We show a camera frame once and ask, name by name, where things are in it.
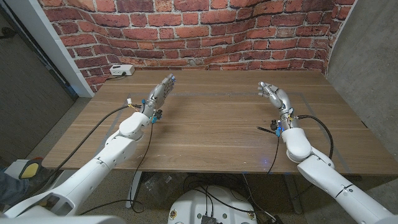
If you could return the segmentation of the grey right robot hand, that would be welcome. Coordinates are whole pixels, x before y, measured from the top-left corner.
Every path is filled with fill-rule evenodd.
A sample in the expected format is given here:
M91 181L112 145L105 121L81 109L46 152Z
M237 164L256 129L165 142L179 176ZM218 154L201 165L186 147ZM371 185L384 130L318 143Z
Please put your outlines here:
M280 116L282 127L284 130L290 128L298 128L298 123L294 118L294 109L290 103L286 92L273 84L259 82L258 95L268 98L272 105L274 105Z

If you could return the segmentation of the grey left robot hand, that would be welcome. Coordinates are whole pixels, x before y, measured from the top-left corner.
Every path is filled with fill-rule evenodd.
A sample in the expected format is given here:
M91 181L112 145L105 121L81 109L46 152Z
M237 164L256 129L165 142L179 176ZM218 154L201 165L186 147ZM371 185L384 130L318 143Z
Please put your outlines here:
M148 118L153 117L155 112L162 107L169 93L174 89L174 85L175 76L171 73L149 93L148 98L139 112L146 115Z

